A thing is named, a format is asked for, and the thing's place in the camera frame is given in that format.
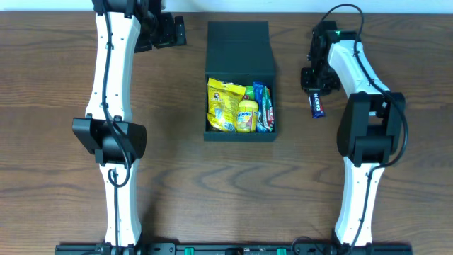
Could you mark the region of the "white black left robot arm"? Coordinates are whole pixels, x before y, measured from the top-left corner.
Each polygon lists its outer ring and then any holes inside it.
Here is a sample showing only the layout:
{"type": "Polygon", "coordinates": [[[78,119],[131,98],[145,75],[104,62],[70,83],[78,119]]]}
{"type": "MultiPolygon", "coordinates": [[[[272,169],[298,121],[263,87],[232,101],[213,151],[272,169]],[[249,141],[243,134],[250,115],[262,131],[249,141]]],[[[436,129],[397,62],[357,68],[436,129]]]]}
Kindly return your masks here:
{"type": "Polygon", "coordinates": [[[187,43],[182,16],[164,0],[94,1],[97,55],[91,96],[73,133],[95,157],[105,185],[107,230],[97,254],[136,254],[142,226],[137,172],[147,130],[133,123],[132,67],[137,53],[187,43]]]}

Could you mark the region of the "Haribo worms candy bag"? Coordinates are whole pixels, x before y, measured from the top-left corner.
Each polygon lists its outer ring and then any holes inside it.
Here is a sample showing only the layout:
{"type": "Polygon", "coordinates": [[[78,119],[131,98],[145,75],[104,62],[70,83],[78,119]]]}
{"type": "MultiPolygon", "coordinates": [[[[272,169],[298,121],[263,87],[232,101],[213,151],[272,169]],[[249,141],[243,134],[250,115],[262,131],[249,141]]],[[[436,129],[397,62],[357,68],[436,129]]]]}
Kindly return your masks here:
{"type": "Polygon", "coordinates": [[[247,86],[245,90],[245,94],[243,96],[244,100],[250,100],[254,101],[255,96],[254,96],[254,88],[252,86],[247,86]]]}

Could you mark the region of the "blue Oreo cookie pack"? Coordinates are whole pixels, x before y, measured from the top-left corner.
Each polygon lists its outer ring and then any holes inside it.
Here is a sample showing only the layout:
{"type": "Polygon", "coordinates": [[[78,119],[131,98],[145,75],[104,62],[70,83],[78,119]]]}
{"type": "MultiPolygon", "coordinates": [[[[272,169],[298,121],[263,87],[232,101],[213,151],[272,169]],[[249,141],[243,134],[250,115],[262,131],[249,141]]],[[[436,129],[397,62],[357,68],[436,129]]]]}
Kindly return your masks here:
{"type": "Polygon", "coordinates": [[[254,99],[258,104],[257,132],[268,132],[263,122],[263,89],[266,89],[265,84],[260,81],[253,82],[254,99]]]}

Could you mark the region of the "KitKat Milo bar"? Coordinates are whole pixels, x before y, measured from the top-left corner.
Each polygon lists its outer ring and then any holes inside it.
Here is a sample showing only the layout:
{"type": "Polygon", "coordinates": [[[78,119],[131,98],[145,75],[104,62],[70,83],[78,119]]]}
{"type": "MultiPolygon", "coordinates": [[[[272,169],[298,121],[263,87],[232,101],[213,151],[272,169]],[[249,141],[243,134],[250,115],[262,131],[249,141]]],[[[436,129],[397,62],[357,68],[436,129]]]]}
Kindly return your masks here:
{"type": "Polygon", "coordinates": [[[273,113],[272,100],[270,97],[270,90],[268,87],[263,88],[262,103],[263,126],[267,132],[272,132],[275,124],[275,118],[273,113]]]}

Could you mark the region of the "black gift box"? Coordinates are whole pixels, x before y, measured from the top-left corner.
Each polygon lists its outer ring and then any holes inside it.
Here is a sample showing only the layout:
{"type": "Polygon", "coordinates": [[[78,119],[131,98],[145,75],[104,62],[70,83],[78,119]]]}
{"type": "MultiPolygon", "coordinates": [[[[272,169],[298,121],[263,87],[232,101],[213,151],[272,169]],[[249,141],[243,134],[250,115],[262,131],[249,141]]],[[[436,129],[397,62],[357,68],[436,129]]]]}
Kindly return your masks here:
{"type": "Polygon", "coordinates": [[[206,119],[204,139],[212,142],[272,142],[277,137],[276,71],[268,23],[210,21],[207,31],[205,79],[252,86],[260,81],[270,90],[275,124],[272,132],[222,132],[206,119]]]}

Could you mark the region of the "yellow Hacks candy bag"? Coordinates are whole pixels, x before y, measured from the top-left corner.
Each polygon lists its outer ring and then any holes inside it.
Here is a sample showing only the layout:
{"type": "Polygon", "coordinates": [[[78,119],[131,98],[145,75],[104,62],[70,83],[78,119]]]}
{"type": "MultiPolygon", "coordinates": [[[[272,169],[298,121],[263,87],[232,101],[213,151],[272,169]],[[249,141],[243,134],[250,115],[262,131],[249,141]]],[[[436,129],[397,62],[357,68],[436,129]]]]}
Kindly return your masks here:
{"type": "Polygon", "coordinates": [[[210,125],[222,132],[235,132],[239,103],[246,87],[225,83],[210,77],[207,82],[208,110],[210,125]]]}

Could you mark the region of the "Dairy Milk chocolate bar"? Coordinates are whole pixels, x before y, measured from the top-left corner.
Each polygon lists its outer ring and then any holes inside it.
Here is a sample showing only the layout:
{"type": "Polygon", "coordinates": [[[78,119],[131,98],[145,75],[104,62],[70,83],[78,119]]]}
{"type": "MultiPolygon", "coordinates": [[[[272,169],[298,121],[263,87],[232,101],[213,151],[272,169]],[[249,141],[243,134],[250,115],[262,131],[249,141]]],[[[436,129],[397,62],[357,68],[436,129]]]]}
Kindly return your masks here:
{"type": "Polygon", "coordinates": [[[311,107],[312,118],[322,118],[325,116],[321,99],[318,93],[309,94],[309,104],[311,107]]]}

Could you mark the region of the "yellow snack packet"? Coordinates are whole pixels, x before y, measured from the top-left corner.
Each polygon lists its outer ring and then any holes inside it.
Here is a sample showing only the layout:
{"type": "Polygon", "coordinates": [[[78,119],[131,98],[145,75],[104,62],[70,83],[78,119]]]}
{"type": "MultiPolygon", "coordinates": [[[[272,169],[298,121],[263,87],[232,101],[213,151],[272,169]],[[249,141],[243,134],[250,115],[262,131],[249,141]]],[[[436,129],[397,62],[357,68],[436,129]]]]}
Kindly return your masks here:
{"type": "Polygon", "coordinates": [[[252,100],[242,100],[236,119],[237,132],[255,132],[258,121],[258,104],[252,100]]]}

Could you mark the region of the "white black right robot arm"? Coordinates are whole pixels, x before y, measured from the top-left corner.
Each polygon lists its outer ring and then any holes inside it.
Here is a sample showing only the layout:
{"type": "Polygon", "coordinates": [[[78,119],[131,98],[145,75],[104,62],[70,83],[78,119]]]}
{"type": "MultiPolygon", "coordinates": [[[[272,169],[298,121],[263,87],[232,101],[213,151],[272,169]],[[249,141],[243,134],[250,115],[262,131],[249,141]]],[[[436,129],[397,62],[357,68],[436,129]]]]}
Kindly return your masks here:
{"type": "Polygon", "coordinates": [[[377,186],[407,131],[405,98],[380,81],[356,32],[318,27],[312,34],[311,65],[301,70],[301,87],[314,117],[323,114],[321,97],[332,90],[343,89],[348,98],[336,138],[345,184],[334,233],[343,251],[351,251],[372,241],[377,186]]]}

